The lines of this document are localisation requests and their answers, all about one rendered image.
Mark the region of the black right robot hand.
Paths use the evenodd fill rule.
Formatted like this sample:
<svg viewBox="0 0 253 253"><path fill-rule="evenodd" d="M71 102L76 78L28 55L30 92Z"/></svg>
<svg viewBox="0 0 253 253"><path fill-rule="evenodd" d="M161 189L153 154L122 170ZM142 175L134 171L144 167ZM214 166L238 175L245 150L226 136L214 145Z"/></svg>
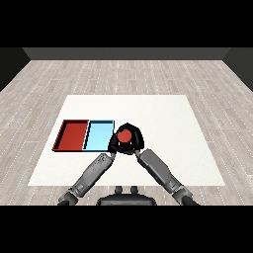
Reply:
<svg viewBox="0 0 253 253"><path fill-rule="evenodd" d="M131 132L131 148L126 152L126 154L133 155L144 148L144 139L140 129L137 126L126 124L126 128Z"/></svg>

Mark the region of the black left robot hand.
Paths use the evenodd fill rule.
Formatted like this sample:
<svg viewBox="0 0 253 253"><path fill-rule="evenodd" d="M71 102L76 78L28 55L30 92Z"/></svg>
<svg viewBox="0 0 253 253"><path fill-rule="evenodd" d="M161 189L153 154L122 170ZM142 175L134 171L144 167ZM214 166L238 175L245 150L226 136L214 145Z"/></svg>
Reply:
<svg viewBox="0 0 253 253"><path fill-rule="evenodd" d="M108 145L108 151L110 153L124 153L127 151L127 146L125 144L120 144L118 134L122 132L125 129L126 125L122 125L118 128L116 132L114 132L111 136L111 139L109 141Z"/></svg>

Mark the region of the small red can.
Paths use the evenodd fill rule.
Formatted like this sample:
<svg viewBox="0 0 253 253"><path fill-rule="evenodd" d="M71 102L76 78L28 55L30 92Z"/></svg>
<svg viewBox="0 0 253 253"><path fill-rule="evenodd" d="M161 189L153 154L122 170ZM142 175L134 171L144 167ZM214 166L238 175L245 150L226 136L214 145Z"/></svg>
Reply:
<svg viewBox="0 0 253 253"><path fill-rule="evenodd" d="M118 132L118 140L120 143L130 143L131 132L128 129L124 129Z"/></svg>

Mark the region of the shallow light blue open box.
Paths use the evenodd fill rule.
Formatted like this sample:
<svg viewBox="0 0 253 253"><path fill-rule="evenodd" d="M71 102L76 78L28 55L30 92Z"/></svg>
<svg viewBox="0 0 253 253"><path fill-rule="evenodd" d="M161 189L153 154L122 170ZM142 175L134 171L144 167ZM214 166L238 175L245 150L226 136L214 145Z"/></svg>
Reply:
<svg viewBox="0 0 253 253"><path fill-rule="evenodd" d="M107 151L114 128L113 120L91 120L85 133L82 150L84 152Z"/></svg>

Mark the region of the shallow red open box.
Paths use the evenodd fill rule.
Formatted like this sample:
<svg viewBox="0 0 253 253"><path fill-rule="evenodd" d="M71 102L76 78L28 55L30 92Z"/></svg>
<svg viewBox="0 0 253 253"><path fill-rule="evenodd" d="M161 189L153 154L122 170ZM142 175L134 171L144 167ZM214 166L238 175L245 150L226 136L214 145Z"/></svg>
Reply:
<svg viewBox="0 0 253 253"><path fill-rule="evenodd" d="M88 120L64 120L52 147L54 152L81 152Z"/></svg>

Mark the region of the dark grey robot body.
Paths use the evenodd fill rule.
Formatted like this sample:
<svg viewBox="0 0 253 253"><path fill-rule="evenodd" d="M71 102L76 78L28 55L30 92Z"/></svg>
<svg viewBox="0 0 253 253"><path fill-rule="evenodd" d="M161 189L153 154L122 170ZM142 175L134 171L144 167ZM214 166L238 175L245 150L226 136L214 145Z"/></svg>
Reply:
<svg viewBox="0 0 253 253"><path fill-rule="evenodd" d="M100 198L97 206L156 206L153 198L141 195L137 186L130 187L130 193L124 194L122 186L116 186L112 195Z"/></svg>

